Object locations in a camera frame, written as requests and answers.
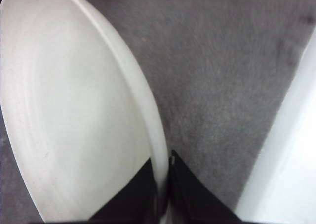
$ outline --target white plate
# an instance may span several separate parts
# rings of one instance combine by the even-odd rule
[[[164,197],[167,148],[142,71],[85,0],[3,0],[1,105],[45,221],[85,220],[149,157]]]

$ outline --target black object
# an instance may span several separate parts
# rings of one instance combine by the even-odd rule
[[[175,151],[169,158],[168,192],[174,224],[251,224],[241,221],[208,191]],[[89,221],[54,224],[156,224],[156,194],[149,159],[128,185]]]
[[[89,221],[54,224],[155,224],[156,194],[152,164],[148,159],[127,186]]]

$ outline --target gray carpet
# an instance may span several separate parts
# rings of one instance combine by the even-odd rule
[[[315,26],[316,0],[88,1],[138,60],[169,149],[233,208]],[[38,220],[5,141],[2,220]]]

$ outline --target floor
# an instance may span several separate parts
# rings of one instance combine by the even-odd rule
[[[153,91],[169,149],[234,208],[316,22],[316,0],[88,0]],[[1,220],[38,221],[1,120]]]

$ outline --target ceramic plate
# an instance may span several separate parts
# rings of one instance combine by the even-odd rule
[[[85,220],[151,157],[162,199],[167,149],[142,71],[85,0],[3,0],[1,106],[44,221]]]

